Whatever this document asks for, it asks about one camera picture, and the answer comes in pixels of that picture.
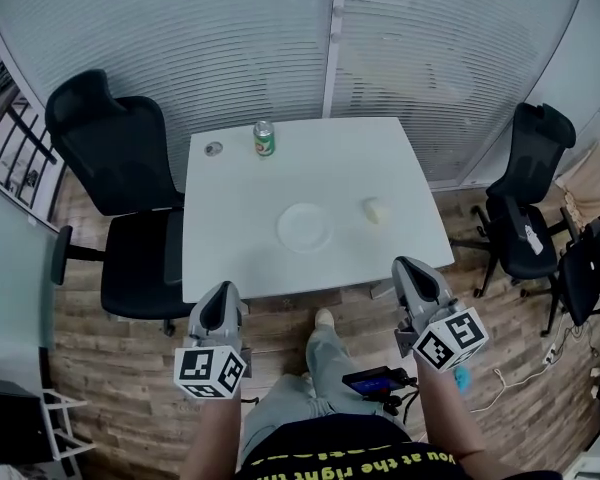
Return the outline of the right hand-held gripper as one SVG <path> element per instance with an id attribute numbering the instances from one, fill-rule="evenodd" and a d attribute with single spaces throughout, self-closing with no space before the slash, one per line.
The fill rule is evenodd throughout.
<path id="1" fill-rule="evenodd" d="M 455 368 L 489 340 L 474 307 L 452 299 L 448 283 L 428 264 L 398 256 L 391 267 L 399 305 L 407 312 L 394 335 L 402 357 L 410 352 L 438 372 Z"/>

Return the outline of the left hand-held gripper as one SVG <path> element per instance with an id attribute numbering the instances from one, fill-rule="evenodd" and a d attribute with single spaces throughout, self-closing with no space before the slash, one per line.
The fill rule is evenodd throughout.
<path id="1" fill-rule="evenodd" d="M 244 303 L 231 281 L 209 290 L 193 307 L 191 335 L 209 334 L 226 339 L 240 337 Z M 252 376 L 251 349 L 239 352 L 228 344 L 204 345 L 186 337 L 174 351 L 173 382 L 195 399 L 232 399 L 244 377 Z"/>

